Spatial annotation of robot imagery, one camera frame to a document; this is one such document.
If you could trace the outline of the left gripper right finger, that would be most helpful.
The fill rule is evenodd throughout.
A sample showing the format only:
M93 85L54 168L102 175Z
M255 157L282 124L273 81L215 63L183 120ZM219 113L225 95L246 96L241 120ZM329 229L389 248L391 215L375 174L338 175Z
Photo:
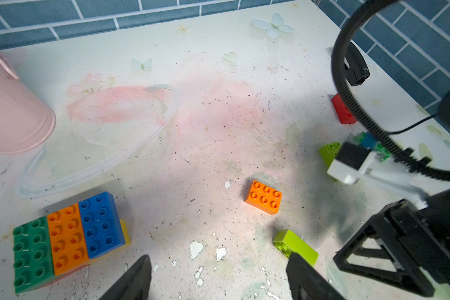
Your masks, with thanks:
M293 300L344 300L298 253L290 254L286 274Z

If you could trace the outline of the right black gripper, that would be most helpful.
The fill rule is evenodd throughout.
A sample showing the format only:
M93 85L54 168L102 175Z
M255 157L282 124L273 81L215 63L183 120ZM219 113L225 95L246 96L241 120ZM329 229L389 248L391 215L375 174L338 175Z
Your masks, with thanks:
M327 173L347 185L363 180L402 197L371 216L337 252L341 271L423 297L435 293L425 272L450 285L450 189L430 196L407 182L405 168L350 142L341 145Z

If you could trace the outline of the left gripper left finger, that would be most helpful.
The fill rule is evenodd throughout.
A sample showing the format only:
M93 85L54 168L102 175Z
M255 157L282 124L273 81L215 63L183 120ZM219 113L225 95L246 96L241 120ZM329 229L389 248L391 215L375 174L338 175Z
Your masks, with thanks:
M151 261L145 254L100 297L100 300L147 300L151 279Z

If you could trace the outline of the lime lego brick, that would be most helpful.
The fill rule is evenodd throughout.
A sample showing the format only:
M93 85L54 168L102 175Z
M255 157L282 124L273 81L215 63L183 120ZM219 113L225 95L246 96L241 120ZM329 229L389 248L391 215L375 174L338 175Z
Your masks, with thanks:
M324 146L319 148L319 154L322 157L327 168L331 166L331 163L337 156L338 151L340 150L341 143L340 142L332 142L329 144L325 144Z
M292 253L297 253L312 267L315 266L318 260L319 254L289 229L278 231L273 237L272 243L287 258Z

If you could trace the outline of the yellow lego brick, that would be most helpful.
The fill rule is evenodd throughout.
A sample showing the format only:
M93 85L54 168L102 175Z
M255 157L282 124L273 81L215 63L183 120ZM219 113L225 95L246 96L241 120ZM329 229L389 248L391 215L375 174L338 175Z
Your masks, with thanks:
M126 223L124 220L120 219L122 233L124 235L125 245L128 246L131 244L130 236L128 233L128 227L126 226Z

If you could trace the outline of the blue lego brick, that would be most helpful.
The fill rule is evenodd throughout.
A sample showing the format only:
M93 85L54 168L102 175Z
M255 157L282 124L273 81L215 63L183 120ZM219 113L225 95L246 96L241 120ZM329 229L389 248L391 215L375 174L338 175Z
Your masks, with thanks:
M78 202L89 259L98 259L126 244L115 200L102 192Z

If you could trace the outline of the orange lego brick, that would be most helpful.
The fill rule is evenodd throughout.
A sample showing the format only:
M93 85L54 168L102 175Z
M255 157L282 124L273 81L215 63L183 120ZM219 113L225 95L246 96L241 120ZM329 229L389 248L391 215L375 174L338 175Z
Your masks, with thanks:
M67 275L83 267L89 256L78 204L52 212L47 224L55 275Z
M270 215L275 215L280 209L282 193L259 181L253 181L245 203L254 206Z

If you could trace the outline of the dark green lego brick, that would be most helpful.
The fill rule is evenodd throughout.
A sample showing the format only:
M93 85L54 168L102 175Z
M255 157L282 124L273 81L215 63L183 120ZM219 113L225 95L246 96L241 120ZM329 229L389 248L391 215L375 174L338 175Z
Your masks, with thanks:
M15 227L13 235L14 290L21 294L54 281L55 276L47 217Z

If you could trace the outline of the red lego brick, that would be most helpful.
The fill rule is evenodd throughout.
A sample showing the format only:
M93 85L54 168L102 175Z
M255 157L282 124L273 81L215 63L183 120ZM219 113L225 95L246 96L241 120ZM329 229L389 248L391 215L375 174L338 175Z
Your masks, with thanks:
M357 123L357 119L353 116L351 111L345 105L345 103L343 102L343 100L341 99L341 96L339 94L336 94L332 98L331 101L332 101L332 105L334 106L334 109L336 111L339 122L341 124L353 125L353 124Z

